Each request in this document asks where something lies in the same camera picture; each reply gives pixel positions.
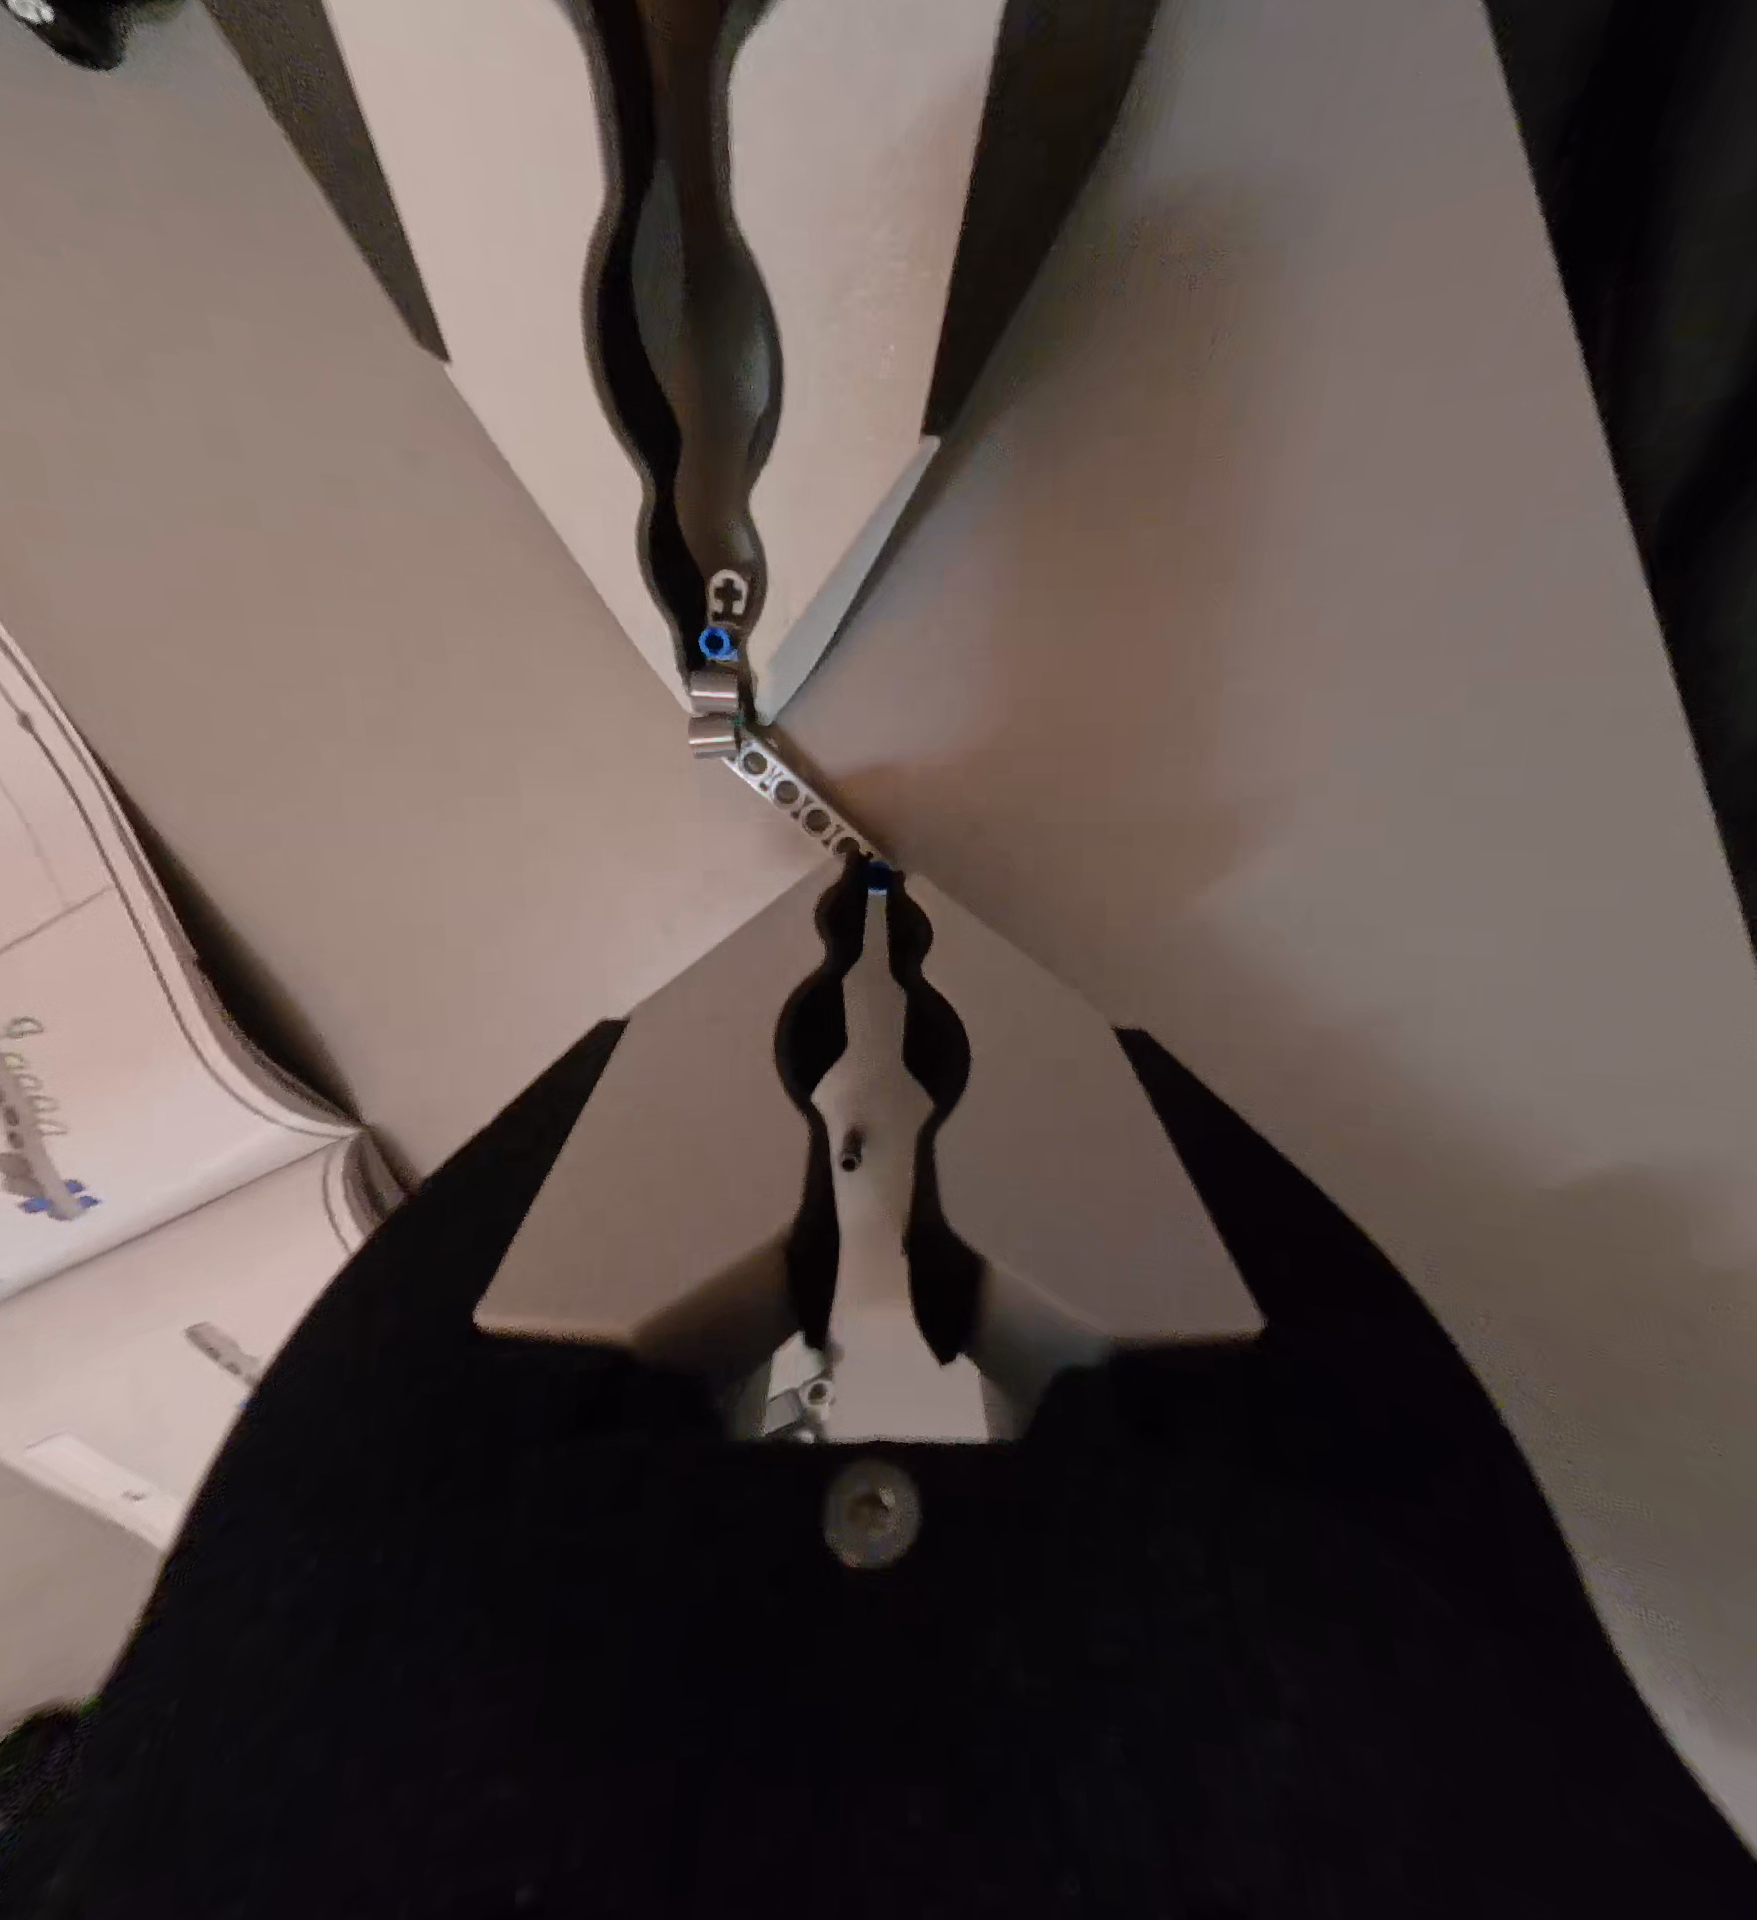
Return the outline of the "open instruction booklet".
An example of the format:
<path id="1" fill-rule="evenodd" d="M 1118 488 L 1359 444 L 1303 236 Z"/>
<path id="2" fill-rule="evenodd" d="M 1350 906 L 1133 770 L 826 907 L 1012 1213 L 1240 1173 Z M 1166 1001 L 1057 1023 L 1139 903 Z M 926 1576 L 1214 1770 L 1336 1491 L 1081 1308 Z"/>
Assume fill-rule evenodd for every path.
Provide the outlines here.
<path id="1" fill-rule="evenodd" d="M 403 1195 L 374 1136 L 224 1009 L 0 626 L 0 1464 L 170 1549 Z"/>

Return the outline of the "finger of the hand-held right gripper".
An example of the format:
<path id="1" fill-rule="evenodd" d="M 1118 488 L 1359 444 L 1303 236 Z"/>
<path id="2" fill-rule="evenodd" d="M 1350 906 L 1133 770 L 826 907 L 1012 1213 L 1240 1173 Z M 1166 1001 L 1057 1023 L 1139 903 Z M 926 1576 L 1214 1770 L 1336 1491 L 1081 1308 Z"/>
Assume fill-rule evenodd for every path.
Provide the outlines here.
<path id="1" fill-rule="evenodd" d="M 755 706 L 790 706 L 1099 165 L 1153 2 L 784 2 L 733 68 L 731 188 L 778 330 Z"/>
<path id="2" fill-rule="evenodd" d="M 666 682 L 645 480 L 592 365 L 604 119 L 577 21 L 545 2 L 211 5 L 415 342 Z"/>

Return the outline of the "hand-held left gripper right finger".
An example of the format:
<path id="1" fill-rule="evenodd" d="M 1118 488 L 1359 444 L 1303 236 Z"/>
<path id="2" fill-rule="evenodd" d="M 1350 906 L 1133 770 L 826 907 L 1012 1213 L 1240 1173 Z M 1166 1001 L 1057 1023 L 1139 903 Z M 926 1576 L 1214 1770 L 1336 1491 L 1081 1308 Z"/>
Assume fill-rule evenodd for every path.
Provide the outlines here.
<path id="1" fill-rule="evenodd" d="M 1257 1336 L 1267 1316 L 1113 1023 L 936 886 L 890 880 L 886 946 L 934 1099 L 906 1247 L 936 1352 L 1048 1384 Z"/>

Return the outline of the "grey angled toy beam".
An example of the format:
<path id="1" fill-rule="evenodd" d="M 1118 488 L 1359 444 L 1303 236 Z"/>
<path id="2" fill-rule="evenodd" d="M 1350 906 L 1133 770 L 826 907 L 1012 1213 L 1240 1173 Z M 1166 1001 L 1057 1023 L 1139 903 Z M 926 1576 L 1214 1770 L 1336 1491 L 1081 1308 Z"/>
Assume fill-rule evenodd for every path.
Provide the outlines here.
<path id="1" fill-rule="evenodd" d="M 756 711 L 752 663 L 749 658 L 756 606 L 756 580 L 740 566 L 717 566 L 702 583 L 699 630 L 709 620 L 733 626 L 741 639 L 741 659 L 709 665 L 697 647 L 699 630 L 683 647 L 683 688 L 690 703 L 690 746 L 699 758 L 723 764 L 734 776 L 771 804 L 784 820 L 834 857 L 859 854 L 886 860 L 881 845 L 772 737 Z"/>

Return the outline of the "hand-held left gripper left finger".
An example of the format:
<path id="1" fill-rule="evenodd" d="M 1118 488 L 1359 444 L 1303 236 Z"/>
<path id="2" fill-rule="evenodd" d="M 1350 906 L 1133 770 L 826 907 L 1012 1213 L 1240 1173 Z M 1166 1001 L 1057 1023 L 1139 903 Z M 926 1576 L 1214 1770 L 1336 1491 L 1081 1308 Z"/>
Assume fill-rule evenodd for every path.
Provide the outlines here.
<path id="1" fill-rule="evenodd" d="M 746 1378 L 795 1332 L 786 1258 L 808 1123 L 778 1019 L 826 960 L 804 873 L 641 1001 L 539 1187 L 475 1325 Z"/>

